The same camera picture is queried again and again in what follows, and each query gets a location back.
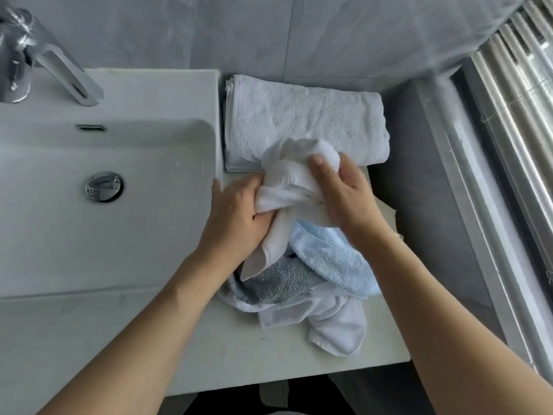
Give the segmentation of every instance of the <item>person's right arm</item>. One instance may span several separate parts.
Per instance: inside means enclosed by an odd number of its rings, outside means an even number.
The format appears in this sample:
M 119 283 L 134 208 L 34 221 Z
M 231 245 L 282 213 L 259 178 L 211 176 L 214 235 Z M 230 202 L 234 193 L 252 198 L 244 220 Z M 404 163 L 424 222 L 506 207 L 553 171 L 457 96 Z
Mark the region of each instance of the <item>person's right arm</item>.
M 355 163 L 311 171 L 331 217 L 369 262 L 438 414 L 553 413 L 553 387 L 469 313 L 394 233 Z

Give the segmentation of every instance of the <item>person's left hand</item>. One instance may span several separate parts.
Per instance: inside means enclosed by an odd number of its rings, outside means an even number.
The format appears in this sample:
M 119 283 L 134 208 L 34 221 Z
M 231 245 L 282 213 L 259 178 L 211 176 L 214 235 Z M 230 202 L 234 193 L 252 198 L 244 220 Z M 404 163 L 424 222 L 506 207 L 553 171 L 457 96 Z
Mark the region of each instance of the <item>person's left hand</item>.
M 211 187 L 211 213 L 196 252 L 217 261 L 225 277 L 234 271 L 261 243 L 274 212 L 256 214 L 255 193 L 263 174 L 233 181 L 223 191 L 217 179 Z

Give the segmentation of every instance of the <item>faucet spout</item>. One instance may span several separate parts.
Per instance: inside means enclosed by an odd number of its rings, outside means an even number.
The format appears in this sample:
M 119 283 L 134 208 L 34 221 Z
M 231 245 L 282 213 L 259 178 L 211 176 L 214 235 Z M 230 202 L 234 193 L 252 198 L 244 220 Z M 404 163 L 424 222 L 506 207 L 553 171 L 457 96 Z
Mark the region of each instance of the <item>faucet spout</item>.
M 103 99 L 102 88 L 31 12 L 0 0 L 0 101 L 16 103 L 28 96 L 36 63 L 79 104 L 94 106 Z

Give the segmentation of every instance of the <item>hand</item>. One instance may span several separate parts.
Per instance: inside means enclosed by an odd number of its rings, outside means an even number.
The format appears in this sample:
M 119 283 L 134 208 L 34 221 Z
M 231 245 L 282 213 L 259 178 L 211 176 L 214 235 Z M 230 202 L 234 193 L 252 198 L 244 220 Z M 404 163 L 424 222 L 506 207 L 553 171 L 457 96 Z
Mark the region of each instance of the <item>hand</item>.
M 211 187 L 211 213 L 196 252 L 217 262 L 227 278 L 261 243 L 274 211 L 256 214 L 255 193 L 263 174 L 233 181 L 221 192 L 217 179 Z
M 330 217 L 355 248 L 359 249 L 364 235 L 390 230 L 370 184 L 346 154 L 340 153 L 338 173 L 318 154 L 311 157 L 309 167 L 325 196 Z

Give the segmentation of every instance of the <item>person's left arm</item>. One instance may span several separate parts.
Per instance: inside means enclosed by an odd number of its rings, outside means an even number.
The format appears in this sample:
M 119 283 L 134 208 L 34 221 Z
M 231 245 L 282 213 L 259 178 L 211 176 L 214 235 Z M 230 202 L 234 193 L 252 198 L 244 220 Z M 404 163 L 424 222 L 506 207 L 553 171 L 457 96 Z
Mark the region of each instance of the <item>person's left arm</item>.
M 155 415 L 200 314 L 232 271 L 259 245 L 272 214 L 256 215 L 263 175 L 213 182 L 200 243 L 163 290 L 39 415 Z

